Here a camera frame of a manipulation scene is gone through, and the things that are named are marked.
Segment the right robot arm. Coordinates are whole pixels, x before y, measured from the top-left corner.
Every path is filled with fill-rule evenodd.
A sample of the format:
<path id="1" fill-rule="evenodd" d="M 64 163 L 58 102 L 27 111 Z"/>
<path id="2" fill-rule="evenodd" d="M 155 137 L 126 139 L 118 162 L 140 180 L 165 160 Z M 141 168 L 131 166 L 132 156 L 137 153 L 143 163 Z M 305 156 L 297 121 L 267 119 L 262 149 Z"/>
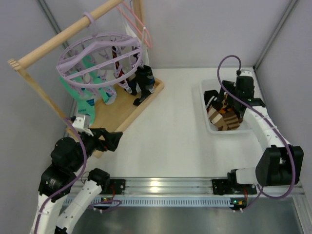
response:
<path id="1" fill-rule="evenodd" d="M 237 76 L 235 82 L 223 80 L 220 94 L 227 94 L 226 102 L 250 126 L 262 149 L 256 166 L 233 169 L 228 177 L 239 185 L 296 185 L 303 162 L 303 149 L 292 146 L 281 135 L 263 100 L 254 97 L 254 79 L 251 76 Z"/>

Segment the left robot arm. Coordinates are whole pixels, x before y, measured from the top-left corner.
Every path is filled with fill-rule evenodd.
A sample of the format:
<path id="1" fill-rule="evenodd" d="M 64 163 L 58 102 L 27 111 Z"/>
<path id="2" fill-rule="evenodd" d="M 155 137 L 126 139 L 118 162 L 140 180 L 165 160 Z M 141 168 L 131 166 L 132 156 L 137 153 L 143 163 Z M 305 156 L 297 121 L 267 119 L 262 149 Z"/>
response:
<path id="1" fill-rule="evenodd" d="M 61 211 L 64 201 L 78 179 L 75 174 L 86 166 L 94 151 L 115 151 L 122 132 L 108 132 L 104 128 L 78 134 L 80 142 L 71 137 L 58 140 L 51 152 L 51 165 L 41 175 L 36 216 L 32 234 L 70 234 L 94 198 L 111 188 L 110 174 L 94 168 L 74 200 Z"/>

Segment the red yellow argyle sock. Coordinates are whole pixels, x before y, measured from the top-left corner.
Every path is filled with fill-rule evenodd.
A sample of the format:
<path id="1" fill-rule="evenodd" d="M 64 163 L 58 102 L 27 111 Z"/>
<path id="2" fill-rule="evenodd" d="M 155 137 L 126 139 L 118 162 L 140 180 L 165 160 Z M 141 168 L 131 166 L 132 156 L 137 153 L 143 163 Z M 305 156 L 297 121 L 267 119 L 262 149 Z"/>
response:
<path id="1" fill-rule="evenodd" d="M 112 56 L 113 58 L 117 58 L 118 54 L 117 54 L 117 49 L 115 46 L 112 47 Z M 119 61 L 115 62 L 115 66 L 114 66 L 114 76 L 115 78 L 119 78 L 122 75 L 124 75 L 124 72 L 122 70 L 122 65 L 120 65 Z"/>

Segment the purple round clip hanger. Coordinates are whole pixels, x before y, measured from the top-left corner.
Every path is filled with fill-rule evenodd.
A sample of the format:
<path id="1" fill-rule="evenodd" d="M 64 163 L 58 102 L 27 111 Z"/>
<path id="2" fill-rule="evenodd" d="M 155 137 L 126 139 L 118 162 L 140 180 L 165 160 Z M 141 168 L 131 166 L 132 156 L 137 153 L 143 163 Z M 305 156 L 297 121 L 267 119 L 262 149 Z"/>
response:
<path id="1" fill-rule="evenodd" d="M 67 47 L 58 59 L 56 69 L 72 87 L 95 91 L 100 87 L 113 86 L 135 74 L 142 63 L 142 42 L 137 37 L 120 33 L 99 33 L 96 21 L 90 13 L 84 16 L 90 22 L 91 35 L 84 37 Z M 117 49 L 117 58 L 112 56 L 112 47 Z M 96 65 L 84 68 L 82 59 L 92 55 Z M 124 75 L 114 76 L 115 62 L 122 65 Z M 94 70 L 107 70 L 107 82 L 90 84 L 84 82 L 84 75 Z"/>

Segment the black blue sport sock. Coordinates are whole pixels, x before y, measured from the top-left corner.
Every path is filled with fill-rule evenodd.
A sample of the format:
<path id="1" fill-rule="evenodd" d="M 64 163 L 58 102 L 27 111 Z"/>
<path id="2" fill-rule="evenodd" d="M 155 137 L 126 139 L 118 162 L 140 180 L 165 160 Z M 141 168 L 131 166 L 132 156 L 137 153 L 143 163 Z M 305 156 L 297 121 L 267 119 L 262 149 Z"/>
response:
<path id="1" fill-rule="evenodd" d="M 141 96 L 140 98 L 136 98 L 134 100 L 133 105 L 139 106 L 149 95 L 154 93 L 155 78 L 151 67 L 147 65 L 143 65 L 143 67 L 138 67 L 135 75 L 137 84 L 141 89 Z"/>

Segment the mint green sock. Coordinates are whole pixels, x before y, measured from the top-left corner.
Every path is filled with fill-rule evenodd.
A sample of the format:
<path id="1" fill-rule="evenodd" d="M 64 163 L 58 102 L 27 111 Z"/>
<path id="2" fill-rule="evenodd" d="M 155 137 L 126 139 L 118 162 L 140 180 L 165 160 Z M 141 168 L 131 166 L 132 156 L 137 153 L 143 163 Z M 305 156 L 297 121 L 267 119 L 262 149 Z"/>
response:
<path id="1" fill-rule="evenodd" d="M 93 124 L 96 116 L 95 96 L 85 88 L 72 87 L 63 77 L 59 77 L 59 80 L 66 91 L 77 102 L 78 114 L 88 115 L 90 117 L 90 125 Z"/>
<path id="2" fill-rule="evenodd" d="M 92 55 L 87 55 L 82 59 L 84 68 L 88 69 L 96 65 L 95 58 Z M 84 75 L 84 82 L 90 84 L 102 84 L 107 82 L 107 70 L 94 70 Z M 113 86 L 100 87 L 95 90 L 95 95 L 101 97 L 105 104 L 111 105 L 115 102 L 117 92 Z"/>

